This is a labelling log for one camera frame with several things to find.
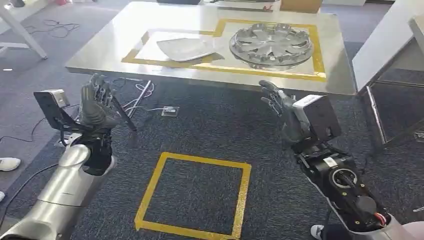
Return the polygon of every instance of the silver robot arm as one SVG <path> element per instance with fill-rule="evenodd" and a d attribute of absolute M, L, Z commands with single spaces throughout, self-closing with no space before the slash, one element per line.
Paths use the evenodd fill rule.
<path fill-rule="evenodd" d="M 269 105 L 282 121 L 282 137 L 300 169 L 325 197 L 355 240 L 415 240 L 362 182 L 354 159 L 328 141 L 341 134 L 327 96 L 298 101 L 269 81 L 260 81 Z"/>
<path fill-rule="evenodd" d="M 103 77 L 94 75 L 81 89 L 79 122 L 62 108 L 69 105 L 63 90 L 35 92 L 50 125 L 72 132 L 73 140 L 29 213 L 0 240 L 68 240 L 78 217 L 116 166 L 111 129 L 119 116 L 110 107 L 113 97 Z"/>

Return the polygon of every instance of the cardboard box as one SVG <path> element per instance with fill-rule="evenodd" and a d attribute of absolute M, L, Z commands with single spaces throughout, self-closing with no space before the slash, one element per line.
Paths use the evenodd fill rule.
<path fill-rule="evenodd" d="M 281 0 L 281 11 L 316 14 L 323 0 Z"/>

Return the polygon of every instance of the yellow tape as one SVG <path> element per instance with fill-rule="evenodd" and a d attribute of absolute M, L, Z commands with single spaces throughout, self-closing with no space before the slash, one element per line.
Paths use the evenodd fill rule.
<path fill-rule="evenodd" d="M 157 222 L 150 222 L 150 221 L 143 220 L 146 214 L 146 210 L 149 206 L 150 200 L 152 199 L 153 192 L 155 191 L 156 185 L 158 184 L 159 177 L 162 173 L 162 170 L 164 169 L 165 162 L 168 158 L 172 158 L 175 160 L 191 161 L 191 162 L 197 162 L 197 163 L 203 163 L 203 164 L 212 164 L 212 165 L 242 169 L 241 183 L 240 183 L 240 188 L 238 191 L 238 200 L 237 200 L 237 205 L 235 207 L 235 216 L 234 216 L 234 222 L 232 226 L 231 235 L 189 229 L 189 228 L 178 227 L 178 226 L 165 225 L 165 224 L 161 224 Z M 239 239 L 242 234 L 243 217 L 245 213 L 246 198 L 248 195 L 251 169 L 252 169 L 252 166 L 250 164 L 242 163 L 242 162 L 218 160 L 218 159 L 212 159 L 212 158 L 163 152 L 160 155 L 159 161 L 157 162 L 156 168 L 153 171 L 153 175 L 150 179 L 150 182 L 148 183 L 143 199 L 141 200 L 141 204 L 138 208 L 137 214 L 135 215 L 135 219 L 134 219 L 135 228 L 137 230 L 139 230 L 140 228 L 144 228 L 144 229 L 150 229 L 153 231 L 177 234 L 181 236 L 187 236 L 191 238 L 205 239 L 205 240 Z"/>
<path fill-rule="evenodd" d="M 173 32 L 173 33 L 195 33 L 199 35 L 212 35 L 215 38 L 219 38 L 223 35 L 227 23 L 242 23 L 242 24 L 255 24 L 255 23 L 267 23 L 267 24 L 277 24 L 276 22 L 267 22 L 267 21 L 252 21 L 252 20 L 242 20 L 242 19 L 220 19 L 216 25 L 215 31 L 203 31 L 203 30 L 181 30 L 181 29 L 153 29 L 150 32 Z M 318 82 L 326 82 L 326 70 L 324 68 L 323 56 L 321 53 L 320 39 L 318 36 L 317 26 L 311 24 L 290 24 L 290 26 L 295 28 L 305 28 L 309 30 L 309 37 L 314 45 L 314 52 L 312 54 L 312 63 L 314 74 L 302 74 L 302 73 L 293 73 L 293 72 L 282 72 L 282 71 L 269 71 L 253 68 L 240 68 L 240 67 L 230 67 L 230 66 L 218 66 L 213 65 L 209 56 L 206 56 L 201 59 L 200 63 L 196 62 L 177 62 L 177 61 L 161 61 L 161 60 L 149 60 L 149 59 L 139 59 L 136 58 L 137 54 L 140 52 L 140 49 L 132 49 L 127 56 L 122 59 L 123 63 L 130 64 L 142 64 L 142 65 L 155 65 L 169 68 L 185 68 L 185 69 L 196 69 L 196 70 L 206 70 L 214 72 L 223 72 L 223 73 L 234 73 L 234 74 L 248 74 L 264 77 L 276 77 L 276 78 L 289 78 L 289 79 L 302 79 L 302 80 L 311 80 Z M 145 45 L 149 40 L 149 33 L 146 32 L 142 37 L 142 43 Z"/>

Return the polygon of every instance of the sneaker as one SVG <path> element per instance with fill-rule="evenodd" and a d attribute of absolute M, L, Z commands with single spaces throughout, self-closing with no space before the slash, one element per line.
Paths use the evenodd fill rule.
<path fill-rule="evenodd" d="M 0 191 L 0 203 L 3 201 L 3 199 L 6 197 L 6 194 L 2 191 Z"/>
<path fill-rule="evenodd" d="M 324 226 L 323 225 L 313 225 L 310 228 L 310 234 L 312 235 L 312 237 L 314 237 L 315 239 L 318 240 L 323 240 L 321 238 L 321 232 L 323 231 Z"/>
<path fill-rule="evenodd" d="M 0 157 L 0 171 L 8 172 L 15 170 L 21 164 L 21 160 L 14 157 Z"/>

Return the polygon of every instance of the yellow tape square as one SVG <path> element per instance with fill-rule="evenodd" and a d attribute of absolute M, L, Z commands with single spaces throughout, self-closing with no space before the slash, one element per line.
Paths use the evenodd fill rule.
<path fill-rule="evenodd" d="M 238 200 L 237 200 L 237 205 L 235 208 L 235 216 L 234 216 L 234 222 L 232 226 L 231 235 L 195 230 L 195 229 L 178 227 L 178 226 L 171 226 L 171 225 L 144 220 L 150 200 L 152 199 L 156 185 L 158 184 L 158 181 L 159 181 L 159 177 L 161 176 L 162 170 L 164 169 L 164 166 L 165 166 L 165 162 L 168 158 L 242 169 L 241 183 L 240 183 L 240 188 L 238 191 Z M 163 152 L 160 155 L 159 161 L 157 162 L 156 168 L 153 171 L 153 175 L 151 176 L 150 182 L 148 183 L 143 199 L 141 200 L 140 206 L 138 207 L 137 214 L 135 215 L 135 219 L 134 219 L 135 228 L 137 229 L 137 231 L 140 228 L 143 228 L 143 229 L 149 229 L 149 230 L 158 231 L 158 232 L 176 234 L 176 235 L 187 236 L 187 237 L 197 238 L 197 239 L 205 239 L 205 240 L 239 239 L 242 234 L 243 216 L 245 214 L 246 198 L 248 194 L 251 169 L 252 169 L 252 166 L 247 163 Z"/>

